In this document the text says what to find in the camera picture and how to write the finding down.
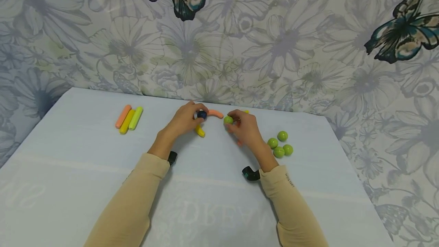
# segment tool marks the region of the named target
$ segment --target beige sleeve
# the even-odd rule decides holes
[[[271,199],[279,222],[277,231],[283,247],[328,247],[319,223],[291,182],[284,165],[261,174],[261,183]]]
[[[149,211],[168,161],[143,154],[105,207],[84,247],[139,247],[149,228]]]

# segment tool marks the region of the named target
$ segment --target table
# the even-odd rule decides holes
[[[0,170],[0,246],[82,246],[96,219],[156,133],[185,102],[72,88]],[[114,127],[122,108],[142,106],[135,131]],[[206,103],[223,114],[234,106]],[[393,246],[324,117],[248,109],[264,139],[289,133],[291,157],[279,160],[321,224],[330,246]],[[278,246],[276,219],[257,169],[217,117],[191,132],[158,191],[143,246]]]

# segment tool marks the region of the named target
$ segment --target green ball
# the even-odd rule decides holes
[[[224,118],[224,124],[232,124],[232,123],[233,123],[233,117],[226,116]]]
[[[294,152],[293,146],[291,146],[289,144],[285,144],[284,151],[285,151],[286,156],[290,156]]]
[[[277,139],[275,139],[275,138],[270,138],[270,139],[267,141],[267,144],[268,144],[268,146],[270,146],[271,149],[274,149],[274,148],[277,147],[278,142],[277,142]]]
[[[277,146],[276,148],[274,148],[273,154],[277,158],[282,158],[285,155],[285,151],[284,151],[284,149],[282,147]]]
[[[285,131],[280,131],[280,132],[277,134],[277,138],[279,138],[280,141],[284,142],[284,141],[286,141],[287,138],[288,138],[288,133],[285,132]]]

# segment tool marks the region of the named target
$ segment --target orange curved piece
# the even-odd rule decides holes
[[[217,110],[213,110],[213,109],[209,109],[209,111],[207,112],[207,116],[215,116],[217,118],[222,119],[224,117],[224,115],[220,112],[218,112]]]

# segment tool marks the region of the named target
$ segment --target floral wallpaper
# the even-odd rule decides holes
[[[439,246],[437,0],[194,2],[0,0],[0,167],[72,86],[304,111],[395,245]]]

